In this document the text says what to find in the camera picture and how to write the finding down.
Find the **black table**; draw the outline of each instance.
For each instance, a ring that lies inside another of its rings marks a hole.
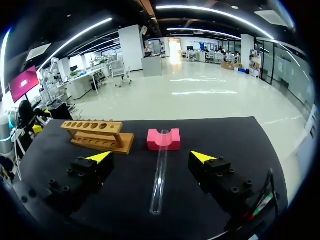
[[[51,174],[65,172],[71,159],[89,157],[96,150],[70,143],[60,128],[62,120],[51,121],[36,137],[20,169],[22,178],[39,193]],[[148,151],[148,129],[180,129],[181,150],[170,151],[164,187],[162,214],[149,213],[157,165],[157,152]],[[146,238],[209,239],[224,232],[230,215],[215,199],[204,194],[188,169],[190,151],[213,157],[224,156],[232,168],[252,180],[259,190],[269,168],[273,168],[279,208],[287,208],[284,173],[266,133],[254,117],[197,120],[124,121],[123,133],[135,139],[129,155],[114,155],[115,169],[100,192],[92,194],[71,218],[87,226],[122,236]],[[274,219],[270,214],[268,221]]]

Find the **pink screen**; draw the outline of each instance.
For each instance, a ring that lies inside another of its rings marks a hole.
[[[13,101],[18,101],[23,95],[39,84],[36,67],[33,66],[21,73],[10,82]]]

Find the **cable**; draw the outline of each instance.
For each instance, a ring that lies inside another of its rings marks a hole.
[[[74,113],[76,113],[76,112],[80,112],[79,117],[78,117],[78,119],[77,119],[76,121],[81,120],[81,118],[82,118],[81,114],[83,113],[83,111],[84,111],[84,110],[81,110],[81,109],[75,109],[75,110],[72,112],[72,115],[73,115]]]
[[[273,198],[275,200],[275,212],[276,215],[279,214],[279,206],[278,206],[278,200],[277,200],[277,195],[275,192],[275,184],[274,184],[274,172],[273,169],[270,168],[264,185],[260,191],[259,197],[257,198],[257,200],[255,201],[255,203],[253,204],[252,208],[247,212],[247,214],[238,222],[238,224],[235,224],[233,226],[233,228],[231,228],[228,232],[228,235],[233,235],[235,234],[239,229],[241,229],[246,223],[248,223],[251,220],[251,216],[254,214],[254,212],[256,211],[256,209],[258,208],[258,206],[260,205],[260,203],[265,199],[266,195],[269,195],[269,193],[267,192],[268,186],[271,183],[271,187],[272,187],[272,194],[273,194]]]
[[[276,194],[276,191],[275,191],[275,182],[274,182],[273,171],[271,173],[270,183],[271,183],[272,194],[273,194],[274,205],[275,205],[275,215],[278,216],[279,215],[279,204],[278,204],[277,194]]]

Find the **glass wall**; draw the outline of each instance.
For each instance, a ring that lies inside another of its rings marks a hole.
[[[306,56],[282,44],[256,41],[262,57],[260,78],[281,92],[308,120],[316,92]]]
[[[229,41],[229,52],[235,53],[235,42]]]
[[[273,73],[273,65],[274,65],[274,45],[272,42],[264,42],[262,44],[262,48],[259,49],[262,50],[263,55],[262,57],[262,80],[266,81],[268,84],[271,84],[272,81],[272,73]]]
[[[218,48],[220,46],[225,50],[233,54],[241,54],[241,41],[218,41]]]
[[[234,52],[241,54],[241,41],[234,42]]]
[[[224,41],[223,42],[223,49],[226,51],[229,51],[229,41]]]

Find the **glossy floor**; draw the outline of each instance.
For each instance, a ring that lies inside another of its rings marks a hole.
[[[254,116],[281,162],[292,201],[301,182],[293,153],[305,132],[305,119],[278,90],[245,73],[219,65],[163,59],[163,76],[130,74],[132,85],[115,87],[119,78],[73,101],[74,119],[177,120]]]

